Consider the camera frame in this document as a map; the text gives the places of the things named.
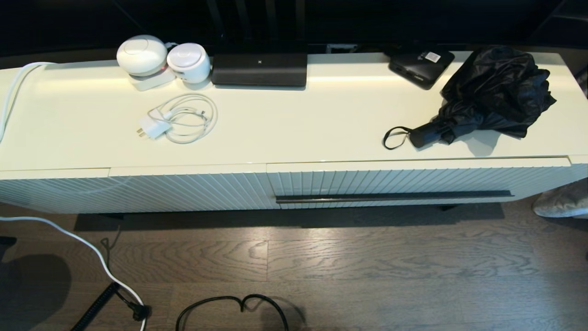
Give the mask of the white cabinet drawer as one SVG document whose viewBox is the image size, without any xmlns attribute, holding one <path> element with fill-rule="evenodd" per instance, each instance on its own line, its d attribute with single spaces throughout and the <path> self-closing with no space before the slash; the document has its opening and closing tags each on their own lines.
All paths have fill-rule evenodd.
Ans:
<svg viewBox="0 0 588 331">
<path fill-rule="evenodd" d="M 368 161 L 269 164 L 274 195 L 379 194 L 509 190 L 510 198 L 404 200 L 281 205 L 284 209 L 381 205 L 464 205 L 519 200 L 583 174 L 566 158 Z"/>
</svg>

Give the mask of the black umbrella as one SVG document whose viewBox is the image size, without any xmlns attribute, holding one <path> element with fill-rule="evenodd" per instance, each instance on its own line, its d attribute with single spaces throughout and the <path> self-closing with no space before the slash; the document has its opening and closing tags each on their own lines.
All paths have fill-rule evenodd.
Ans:
<svg viewBox="0 0 588 331">
<path fill-rule="evenodd" d="M 495 131 L 522 139 L 540 115 L 554 105 L 550 72 L 539 68 L 531 54 L 509 46 L 473 51 L 443 86 L 445 103 L 427 124 L 410 129 L 395 126 L 382 138 L 404 134 L 414 148 L 452 144 L 474 131 Z"/>
</svg>

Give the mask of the white ribbed tv cabinet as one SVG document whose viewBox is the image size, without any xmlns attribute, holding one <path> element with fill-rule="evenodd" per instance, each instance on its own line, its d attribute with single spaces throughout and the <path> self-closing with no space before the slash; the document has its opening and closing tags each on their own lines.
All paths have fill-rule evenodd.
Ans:
<svg viewBox="0 0 588 331">
<path fill-rule="evenodd" d="M 426 91 L 382 54 L 311 55 L 300 89 L 186 86 L 139 92 L 115 60 L 36 68 L 23 82 L 0 143 L 0 202 L 54 213 L 279 209 L 269 164 L 566 158 L 588 177 L 588 99 L 558 54 L 556 103 L 516 139 L 475 131 L 416 149 L 392 136 L 434 117 L 441 88 L 468 58 L 458 51 Z M 149 116 L 170 123 L 152 140 Z"/>
</svg>

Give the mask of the black rectangular speaker bar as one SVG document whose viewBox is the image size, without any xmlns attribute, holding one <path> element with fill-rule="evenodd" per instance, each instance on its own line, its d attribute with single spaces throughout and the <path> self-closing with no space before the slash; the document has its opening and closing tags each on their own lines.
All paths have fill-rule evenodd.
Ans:
<svg viewBox="0 0 588 331">
<path fill-rule="evenodd" d="M 307 54 L 217 54 L 211 82 L 218 86 L 305 87 Z"/>
</svg>

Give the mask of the small white round device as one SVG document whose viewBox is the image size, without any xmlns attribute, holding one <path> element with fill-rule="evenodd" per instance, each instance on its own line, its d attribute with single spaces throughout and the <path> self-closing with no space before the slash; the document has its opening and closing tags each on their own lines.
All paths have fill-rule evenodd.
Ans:
<svg viewBox="0 0 588 331">
<path fill-rule="evenodd" d="M 179 79 L 188 84 L 206 81 L 211 72 L 208 53 L 196 43 L 175 46 L 167 55 L 167 64 Z"/>
</svg>

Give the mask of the white charger plug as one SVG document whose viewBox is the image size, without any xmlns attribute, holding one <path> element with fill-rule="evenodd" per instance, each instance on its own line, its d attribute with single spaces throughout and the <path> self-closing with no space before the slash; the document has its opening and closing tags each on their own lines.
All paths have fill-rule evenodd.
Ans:
<svg viewBox="0 0 588 331">
<path fill-rule="evenodd" d="M 153 119 L 152 117 L 145 116 L 139 120 L 139 129 L 136 132 L 140 137 L 148 137 L 152 140 L 156 140 L 164 136 L 164 134 L 170 129 L 170 123 L 162 121 L 161 119 Z"/>
</svg>

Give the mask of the black set-top box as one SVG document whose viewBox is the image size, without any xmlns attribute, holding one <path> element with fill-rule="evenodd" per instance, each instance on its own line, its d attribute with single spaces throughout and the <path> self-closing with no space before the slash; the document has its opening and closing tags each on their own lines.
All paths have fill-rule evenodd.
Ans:
<svg viewBox="0 0 588 331">
<path fill-rule="evenodd" d="M 389 54 L 389 69 L 416 86 L 430 90 L 454 59 L 452 52 L 434 48 L 403 50 Z"/>
</svg>

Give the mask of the white flat box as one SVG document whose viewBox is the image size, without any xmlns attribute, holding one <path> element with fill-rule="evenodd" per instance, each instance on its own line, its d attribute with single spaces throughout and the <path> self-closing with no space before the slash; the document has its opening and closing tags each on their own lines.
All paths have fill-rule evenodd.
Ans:
<svg viewBox="0 0 588 331">
<path fill-rule="evenodd" d="M 168 68 L 157 73 L 138 77 L 136 75 L 129 75 L 130 83 L 138 91 L 147 91 L 158 86 L 168 84 L 176 79 L 174 72 Z"/>
</svg>

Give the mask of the large white round device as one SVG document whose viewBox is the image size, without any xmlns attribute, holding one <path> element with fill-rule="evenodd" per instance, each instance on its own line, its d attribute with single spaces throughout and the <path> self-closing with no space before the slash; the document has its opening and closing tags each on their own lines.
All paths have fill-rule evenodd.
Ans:
<svg viewBox="0 0 588 331">
<path fill-rule="evenodd" d="M 123 42 L 116 53 L 118 65 L 128 74 L 147 77 L 166 67 L 168 50 L 152 35 L 133 36 Z"/>
</svg>

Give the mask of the beige curtain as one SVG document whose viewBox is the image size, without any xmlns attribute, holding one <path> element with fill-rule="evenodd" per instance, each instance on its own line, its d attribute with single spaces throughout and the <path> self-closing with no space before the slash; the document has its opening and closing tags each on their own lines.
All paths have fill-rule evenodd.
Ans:
<svg viewBox="0 0 588 331">
<path fill-rule="evenodd" d="M 588 220 L 588 178 L 545 191 L 532 209 L 541 217 Z"/>
</svg>

